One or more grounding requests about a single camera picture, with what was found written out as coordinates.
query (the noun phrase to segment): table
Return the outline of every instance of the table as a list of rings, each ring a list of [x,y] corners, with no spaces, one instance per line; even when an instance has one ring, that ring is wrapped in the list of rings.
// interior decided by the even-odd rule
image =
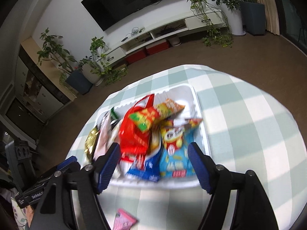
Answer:
[[[291,113],[257,87],[207,66],[182,65],[111,94],[85,124],[67,157],[85,161],[84,142],[99,115],[163,87],[194,86],[208,131],[212,159],[230,171],[252,169],[274,209],[279,229],[288,230],[307,202],[306,148]],[[223,229],[229,229],[236,192],[232,191]],[[132,229],[197,229],[210,196],[200,187],[145,190],[109,186],[99,201],[112,228],[118,208],[139,219]]]

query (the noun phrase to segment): round table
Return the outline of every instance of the round table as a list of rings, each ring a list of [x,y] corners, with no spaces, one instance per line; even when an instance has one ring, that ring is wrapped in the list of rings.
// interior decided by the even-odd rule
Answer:
[[[214,162],[230,171],[254,170],[279,229],[288,230],[307,202],[306,148],[297,124],[271,95],[207,66],[174,67],[111,94],[84,125],[67,157],[76,156],[83,166],[85,140],[102,112],[181,83],[191,84],[197,92]],[[232,191],[223,229],[230,227],[235,195]],[[198,228],[210,195],[200,187],[147,190],[109,186],[98,198],[111,228],[116,211],[123,208],[139,219],[131,229],[181,230]],[[79,219],[78,203],[75,211]]]

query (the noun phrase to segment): brown floor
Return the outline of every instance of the brown floor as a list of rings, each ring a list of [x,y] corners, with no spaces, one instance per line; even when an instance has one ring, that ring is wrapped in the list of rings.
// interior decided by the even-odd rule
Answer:
[[[201,64],[229,73],[273,95],[291,111],[307,140],[307,58],[280,36],[235,37],[232,47],[205,47],[200,40],[182,43],[128,67],[116,84],[93,87],[56,114],[43,129],[37,164],[41,172],[66,157],[83,125],[109,94],[130,83],[182,64]]]

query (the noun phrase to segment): bolt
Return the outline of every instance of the bolt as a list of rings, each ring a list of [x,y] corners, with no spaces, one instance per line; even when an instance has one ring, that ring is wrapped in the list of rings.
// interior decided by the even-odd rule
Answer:
[[[248,176],[254,176],[255,175],[255,172],[252,171],[252,170],[248,170],[246,173],[247,173]]]
[[[54,176],[55,177],[59,177],[60,175],[62,174],[62,172],[61,171],[56,171],[56,172],[54,172]]]
[[[87,164],[87,165],[84,167],[84,169],[85,169],[86,171],[90,171],[93,167],[94,167],[93,165]]]
[[[225,167],[224,167],[223,165],[221,165],[221,164],[216,165],[215,168],[216,168],[218,171],[221,171],[221,170],[224,170],[224,169],[225,169]]]

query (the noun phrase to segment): tv stand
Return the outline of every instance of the tv stand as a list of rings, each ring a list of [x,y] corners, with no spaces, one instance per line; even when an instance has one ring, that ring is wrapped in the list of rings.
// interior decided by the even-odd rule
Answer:
[[[206,11],[205,14],[208,16],[212,24],[223,26],[224,22],[220,19],[222,18],[220,10],[216,10],[216,12],[209,10]],[[193,33],[194,31],[192,30],[197,28],[203,28],[203,30],[205,30],[206,23],[197,18],[192,11],[178,14],[152,24],[145,28],[141,33],[128,37],[124,41],[121,40],[117,44],[110,46],[110,50],[106,52],[107,56],[105,57],[105,61],[113,64],[124,58],[126,55],[139,50],[148,44],[185,31],[191,31],[191,33]]]

